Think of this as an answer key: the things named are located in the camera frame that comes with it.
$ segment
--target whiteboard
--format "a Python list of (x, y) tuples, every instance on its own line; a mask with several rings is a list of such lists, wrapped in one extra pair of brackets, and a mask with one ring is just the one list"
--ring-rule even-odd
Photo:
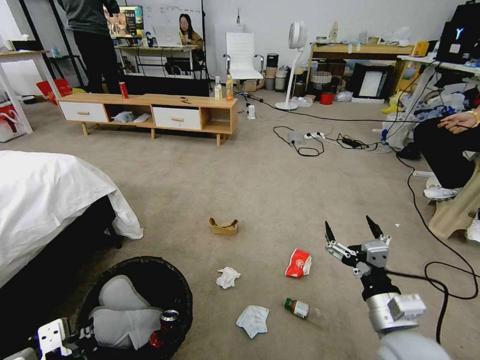
[(143, 26), (146, 32), (153, 33), (153, 26), (179, 26), (180, 14), (188, 14), (193, 31), (204, 38), (201, 0), (128, 0), (128, 6), (135, 5), (142, 6)]

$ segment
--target black trousers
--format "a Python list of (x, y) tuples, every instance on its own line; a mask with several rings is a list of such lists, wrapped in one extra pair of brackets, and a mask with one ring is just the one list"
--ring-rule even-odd
[(413, 133), (415, 144), (443, 188), (462, 188), (475, 170), (475, 163), (468, 161), (463, 152), (480, 152), (480, 126), (453, 134), (437, 127), (440, 120), (420, 123)]
[(101, 94), (102, 75), (110, 94), (120, 94), (117, 54), (110, 36), (74, 31), (73, 37), (86, 65), (88, 91)]

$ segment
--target bottle label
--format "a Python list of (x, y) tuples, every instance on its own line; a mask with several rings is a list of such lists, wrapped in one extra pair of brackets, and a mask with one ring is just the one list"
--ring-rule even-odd
[(305, 319), (309, 314), (309, 306), (301, 301), (296, 301), (295, 309), (293, 309), (293, 313), (302, 319)]

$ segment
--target white drawer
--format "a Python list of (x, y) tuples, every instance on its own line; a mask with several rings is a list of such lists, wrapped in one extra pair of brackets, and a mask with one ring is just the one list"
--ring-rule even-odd
[(82, 122), (108, 123), (104, 106), (91, 102), (67, 102), (59, 101), (63, 115), (67, 120)]
[(153, 118), (159, 128), (202, 129), (200, 111), (197, 108), (154, 106)]

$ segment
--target white office chair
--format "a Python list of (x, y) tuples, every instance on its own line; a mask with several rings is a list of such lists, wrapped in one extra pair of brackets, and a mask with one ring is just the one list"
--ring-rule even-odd
[[(246, 80), (261, 80), (264, 77), (264, 57), (255, 54), (254, 34), (245, 32), (227, 32), (226, 33), (226, 73), (231, 75), (232, 79), (240, 80), (242, 90), (237, 94), (247, 98), (261, 100), (260, 96), (252, 95), (245, 91)], [(255, 70), (254, 58), (260, 58), (260, 72)]]

